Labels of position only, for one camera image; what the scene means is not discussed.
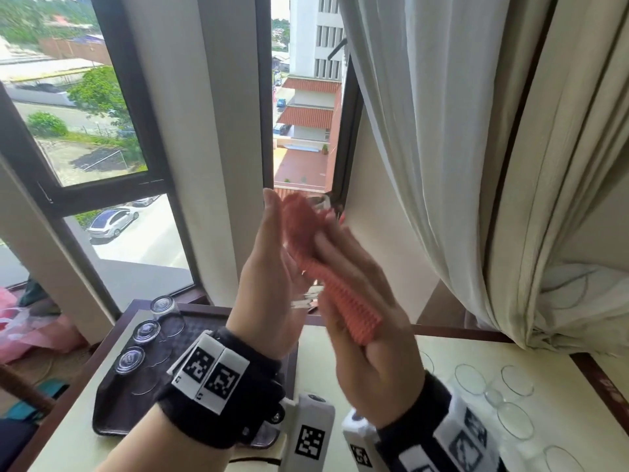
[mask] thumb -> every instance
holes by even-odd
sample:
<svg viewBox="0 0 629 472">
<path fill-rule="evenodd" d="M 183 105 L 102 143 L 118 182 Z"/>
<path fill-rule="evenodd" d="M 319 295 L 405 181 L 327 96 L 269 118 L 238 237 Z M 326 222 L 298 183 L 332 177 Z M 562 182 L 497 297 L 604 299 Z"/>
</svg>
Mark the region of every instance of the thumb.
<svg viewBox="0 0 629 472">
<path fill-rule="evenodd" d="M 325 328 L 330 336 L 332 348 L 336 355 L 336 363 L 348 367 L 354 373 L 369 367 L 369 363 L 362 353 L 360 346 L 350 336 L 343 317 L 338 312 L 334 302 L 325 290 L 319 295 L 319 312 L 325 322 Z"/>
<path fill-rule="evenodd" d="M 264 213 L 252 255 L 279 254 L 282 248 L 282 201 L 271 189 L 264 189 L 262 195 L 264 196 Z"/>
</svg>

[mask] window glass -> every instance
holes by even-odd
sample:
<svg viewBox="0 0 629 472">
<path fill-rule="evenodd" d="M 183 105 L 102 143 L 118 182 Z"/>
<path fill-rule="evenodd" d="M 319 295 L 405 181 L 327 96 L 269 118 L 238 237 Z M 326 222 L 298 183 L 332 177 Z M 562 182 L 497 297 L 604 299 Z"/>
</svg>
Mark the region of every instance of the window glass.
<svg viewBox="0 0 629 472">
<path fill-rule="evenodd" d="M 338 0 L 271 0 L 273 41 L 286 39 L 274 63 L 274 185 L 280 195 L 332 189 L 347 54 L 340 49 Z"/>
<path fill-rule="evenodd" d="M 8 287 L 23 283 L 28 271 L 0 238 L 0 286 Z"/>
<path fill-rule="evenodd" d="M 193 283 L 165 194 L 65 220 L 121 311 Z"/>
<path fill-rule="evenodd" d="M 90 0 L 0 0 L 0 80 L 62 186 L 146 170 Z"/>
</svg>

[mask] table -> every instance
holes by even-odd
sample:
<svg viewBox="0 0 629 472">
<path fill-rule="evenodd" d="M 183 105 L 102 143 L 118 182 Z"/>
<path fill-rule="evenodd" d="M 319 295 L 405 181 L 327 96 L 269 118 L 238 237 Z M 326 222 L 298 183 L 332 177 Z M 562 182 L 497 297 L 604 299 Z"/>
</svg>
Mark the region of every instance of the table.
<svg viewBox="0 0 629 472">
<path fill-rule="evenodd" d="M 94 394 L 133 327 L 150 316 L 146 311 L 148 305 L 149 302 L 143 300 L 131 304 L 86 365 L 85 374 L 62 397 L 58 407 L 20 455 L 11 468 L 12 472 L 27 469 L 33 472 L 84 472 L 93 470 L 105 459 L 119 439 L 99 437 L 93 433 Z M 180 305 L 180 308 L 212 311 L 217 307 Z M 321 318 L 309 317 L 308 323 L 299 340 L 295 393 L 317 394 L 336 407 L 326 472 L 356 470 L 340 427 L 350 406 L 336 382 L 334 354 L 326 331 L 320 326 Z M 522 454 L 531 455 L 544 445 L 557 444 L 573 453 L 586 471 L 626 471 L 629 436 L 581 373 L 575 360 L 547 351 L 523 351 L 496 332 L 420 325 L 413 328 L 418 334 L 416 338 L 420 349 L 431 357 L 435 365 L 435 374 L 445 381 L 460 363 L 475 366 L 487 380 L 505 364 L 514 364 L 526 371 L 536 391 L 521 405 L 531 416 L 536 435 L 520 445 Z M 629 385 L 629 369 L 623 369 L 616 363 L 613 367 L 605 363 L 605 367 L 614 382 L 618 382 L 618 388 L 629 393 L 625 389 Z M 472 398 L 472 406 L 481 415 L 491 418 L 491 409 L 482 397 Z M 279 457 L 282 445 L 279 442 L 264 453 Z M 228 470 L 273 471 L 277 468 L 260 462 L 245 462 L 232 464 Z"/>
</svg>

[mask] wooden table edge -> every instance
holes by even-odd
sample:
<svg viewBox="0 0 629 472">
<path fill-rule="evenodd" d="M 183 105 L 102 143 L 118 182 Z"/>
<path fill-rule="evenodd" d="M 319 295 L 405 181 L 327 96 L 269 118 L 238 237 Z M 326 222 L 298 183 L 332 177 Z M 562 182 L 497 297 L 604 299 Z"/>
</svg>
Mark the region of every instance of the wooden table edge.
<svg viewBox="0 0 629 472">
<path fill-rule="evenodd" d="M 111 351 L 111 349 L 114 347 L 114 344 L 118 341 L 120 335 L 124 332 L 129 323 L 131 323 L 133 317 L 139 310 L 149 308 L 149 300 L 133 300 L 131 302 L 122 317 L 111 329 L 111 332 L 107 334 L 106 338 L 96 349 L 96 351 L 93 353 L 85 366 L 83 366 L 83 370 L 81 371 L 81 373 L 76 377 L 76 379 L 67 389 L 67 391 L 61 396 L 50 415 L 42 422 L 33 438 L 22 450 L 22 452 L 20 452 L 18 457 L 12 463 L 11 467 L 9 467 L 8 472 L 25 472 L 33 464 L 33 462 L 35 462 L 35 459 L 37 458 L 39 453 L 42 452 L 48 440 L 54 434 L 61 421 L 63 421 L 64 417 L 66 417 L 68 411 L 70 410 L 70 408 L 72 408 L 72 405 L 75 403 L 76 399 L 81 395 L 83 389 L 87 386 L 88 382 L 90 381 L 98 367 L 103 363 L 103 361 L 109 354 L 109 351 Z M 182 311 L 194 312 L 207 312 L 210 309 L 220 309 L 221 312 L 224 312 L 224 310 L 229 310 L 229 308 L 223 308 L 220 306 L 195 304 L 179 304 L 179 308 Z M 309 315 L 306 318 L 306 325 L 323 326 L 323 319 L 317 314 Z M 513 341 L 508 336 L 497 331 L 466 330 L 462 328 L 451 328 L 447 326 L 424 325 L 412 325 L 412 328 L 413 333 L 420 336 L 436 336 L 444 338 L 469 339 L 476 341 L 513 343 Z M 619 409 L 618 407 L 610 406 L 610 404 L 614 404 L 615 400 L 610 394 L 609 387 L 605 388 L 598 386 L 602 383 L 611 384 L 611 386 L 613 386 L 613 383 L 596 364 L 596 362 L 590 355 L 582 355 L 584 356 L 571 355 L 571 358 L 578 366 L 581 373 L 586 377 L 586 380 L 588 380 L 590 384 L 592 384 L 596 393 L 601 397 L 601 400 L 608 406 L 609 411 L 613 414 L 614 418 L 616 418 L 616 420 L 622 426 L 625 432 L 629 434 L 629 418 L 626 416 L 626 412 Z M 617 391 L 617 394 L 622 397 L 620 392 L 615 389 L 615 386 L 613 386 L 613 388 L 615 391 Z"/>
</svg>

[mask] hand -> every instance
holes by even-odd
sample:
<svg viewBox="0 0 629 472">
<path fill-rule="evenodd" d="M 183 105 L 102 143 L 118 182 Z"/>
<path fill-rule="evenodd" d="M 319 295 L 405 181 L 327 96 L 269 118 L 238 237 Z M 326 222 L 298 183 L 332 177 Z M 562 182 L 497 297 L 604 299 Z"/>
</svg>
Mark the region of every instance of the hand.
<svg viewBox="0 0 629 472">
<path fill-rule="evenodd" d="M 307 309 L 291 309 L 291 300 L 307 292 L 311 282 L 282 246 L 282 203 L 264 189 L 264 214 L 256 243 L 240 274 L 236 303 L 227 329 L 257 352 L 281 359 L 295 346 Z"/>
<path fill-rule="evenodd" d="M 336 355 L 338 383 L 358 413 L 382 428 L 411 408 L 424 385 L 425 371 L 410 321 L 380 265 L 334 215 L 328 215 L 325 234 L 317 233 L 314 242 L 319 258 L 382 316 L 375 339 L 361 348 L 352 341 L 325 290 L 319 295 L 319 311 Z"/>
</svg>

